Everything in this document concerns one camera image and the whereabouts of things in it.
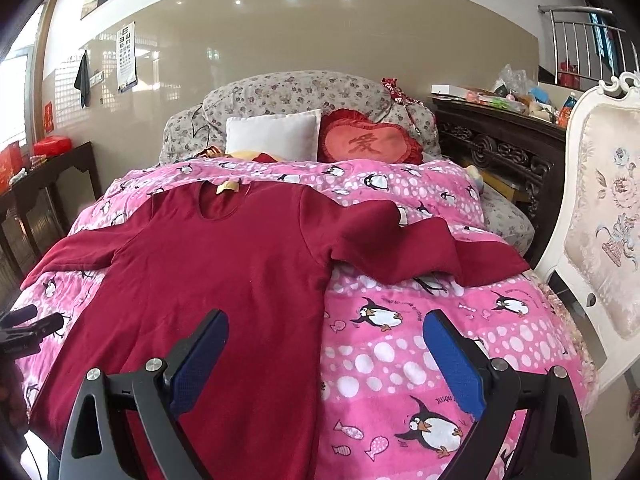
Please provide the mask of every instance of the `headboard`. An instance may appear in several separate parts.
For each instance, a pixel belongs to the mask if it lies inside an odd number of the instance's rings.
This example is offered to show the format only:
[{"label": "headboard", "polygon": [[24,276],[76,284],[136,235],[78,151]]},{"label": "headboard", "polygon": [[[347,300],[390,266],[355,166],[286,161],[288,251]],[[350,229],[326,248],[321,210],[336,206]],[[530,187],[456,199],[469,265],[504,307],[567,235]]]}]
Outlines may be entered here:
[{"label": "headboard", "polygon": [[160,164],[186,160],[212,145],[224,150],[228,117],[294,114],[316,108],[323,115],[349,108],[374,122],[400,124],[420,142],[425,155],[440,156],[435,119],[428,108],[400,104],[381,83],[363,77],[303,70],[229,83],[210,92],[201,104],[170,117],[164,127]]}]

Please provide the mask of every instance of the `shirt sleeve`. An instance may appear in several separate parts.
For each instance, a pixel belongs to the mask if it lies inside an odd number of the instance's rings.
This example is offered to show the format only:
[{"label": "shirt sleeve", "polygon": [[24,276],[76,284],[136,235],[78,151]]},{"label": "shirt sleeve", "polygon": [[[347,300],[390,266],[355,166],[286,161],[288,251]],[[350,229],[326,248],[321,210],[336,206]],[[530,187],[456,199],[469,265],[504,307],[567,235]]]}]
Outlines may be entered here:
[{"label": "shirt sleeve", "polygon": [[529,269],[505,243],[455,240],[443,218],[405,227],[399,220],[390,200],[342,207],[309,187],[301,194],[300,229],[321,265],[347,262],[387,284],[439,271],[452,274],[461,286],[487,285]]},{"label": "shirt sleeve", "polygon": [[153,195],[122,224],[101,229],[84,229],[62,238],[27,275],[20,288],[24,290],[33,285],[43,272],[109,267],[116,252],[149,223],[159,200],[159,195]]}]

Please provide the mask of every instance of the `heart-shaped pillow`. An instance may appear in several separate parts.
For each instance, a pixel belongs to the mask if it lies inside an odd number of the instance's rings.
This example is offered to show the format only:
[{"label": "heart-shaped pillow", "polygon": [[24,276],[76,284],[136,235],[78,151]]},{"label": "heart-shaped pillow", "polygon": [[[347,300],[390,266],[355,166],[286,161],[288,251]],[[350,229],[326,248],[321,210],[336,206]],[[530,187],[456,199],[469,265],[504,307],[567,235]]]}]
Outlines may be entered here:
[{"label": "heart-shaped pillow", "polygon": [[373,123],[366,115],[341,108],[322,118],[318,160],[368,158],[395,164],[422,164],[422,147],[399,124]]}]

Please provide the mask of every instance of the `black cloth hanging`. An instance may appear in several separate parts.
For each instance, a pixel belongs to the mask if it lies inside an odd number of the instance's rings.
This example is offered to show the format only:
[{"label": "black cloth hanging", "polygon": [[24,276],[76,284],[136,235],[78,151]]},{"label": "black cloth hanging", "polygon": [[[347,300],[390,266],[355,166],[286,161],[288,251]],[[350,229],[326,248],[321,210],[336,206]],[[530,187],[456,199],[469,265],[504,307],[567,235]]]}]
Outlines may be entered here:
[{"label": "black cloth hanging", "polygon": [[89,86],[89,60],[86,56],[86,50],[80,60],[80,68],[78,69],[78,75],[76,76],[74,87],[80,91],[80,104],[82,108],[88,106],[91,97],[91,90]]}]

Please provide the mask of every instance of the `white chair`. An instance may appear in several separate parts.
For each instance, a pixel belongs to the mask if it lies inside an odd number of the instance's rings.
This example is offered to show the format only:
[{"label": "white chair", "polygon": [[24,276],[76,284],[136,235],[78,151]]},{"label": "white chair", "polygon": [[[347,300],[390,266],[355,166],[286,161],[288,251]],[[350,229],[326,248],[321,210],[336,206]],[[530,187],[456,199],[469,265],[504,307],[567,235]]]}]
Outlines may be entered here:
[{"label": "white chair", "polygon": [[564,195],[536,274],[556,271],[606,354],[606,389],[640,357],[640,76],[600,81],[575,105],[566,133]]}]

